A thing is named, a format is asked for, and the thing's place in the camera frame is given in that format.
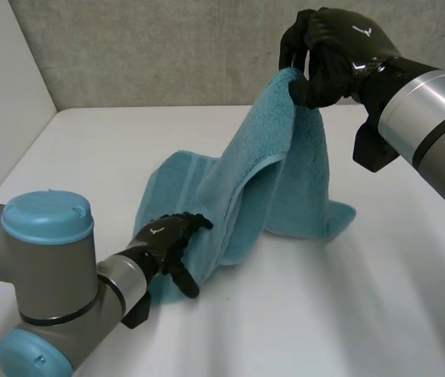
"gray concrete wall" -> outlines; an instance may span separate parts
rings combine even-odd
[[[445,68],[445,0],[9,0],[59,110],[251,104],[298,10],[373,17]]]

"logo on robotic hand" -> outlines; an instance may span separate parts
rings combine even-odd
[[[149,229],[149,232],[151,232],[152,235],[155,235],[156,233],[159,233],[159,232],[161,232],[161,231],[163,231],[163,230],[165,230],[164,227],[163,227],[163,228],[160,228],[160,229],[156,229],[156,230],[154,230],[153,228],[150,228],[150,229]]]
[[[369,30],[363,30],[363,29],[360,29],[359,27],[356,27],[356,26],[352,26],[352,27],[356,31],[359,31],[362,34],[365,34],[367,37],[370,37],[370,33],[372,33],[372,27],[369,27]]]

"towel fold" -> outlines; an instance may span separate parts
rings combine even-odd
[[[245,260],[262,230],[328,240],[355,217],[352,207],[329,200],[318,109],[296,108],[288,94],[301,75],[287,68],[271,80],[220,158],[177,152],[149,179],[133,234],[164,214],[201,213],[213,222],[184,257],[199,285],[218,265]],[[150,292],[156,302],[182,297],[169,276],[156,277]]]

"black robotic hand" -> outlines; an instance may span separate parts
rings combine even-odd
[[[201,228],[213,228],[201,214],[166,214],[147,223],[133,239],[134,244],[154,258],[158,272],[170,274],[173,282],[189,298],[199,295],[199,287],[181,259],[189,240]]]
[[[373,20],[343,9],[299,12],[282,37],[279,69],[304,71],[309,52],[309,80],[289,85],[296,105],[330,106],[342,97],[360,102],[365,79],[382,63],[400,53]]]

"robotic hand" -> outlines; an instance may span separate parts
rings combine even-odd
[[[166,214],[146,224],[133,238],[128,249],[120,254],[132,259],[138,258],[137,254],[140,253],[150,256],[152,271],[170,274],[184,295],[196,298],[199,287],[181,259],[189,240],[201,228],[213,228],[213,224],[202,214]]]
[[[401,56],[373,20],[343,9],[299,12],[282,37],[279,68],[304,71],[289,85],[296,105],[352,97],[366,122],[353,159],[376,172],[402,156],[445,199],[445,71]]]

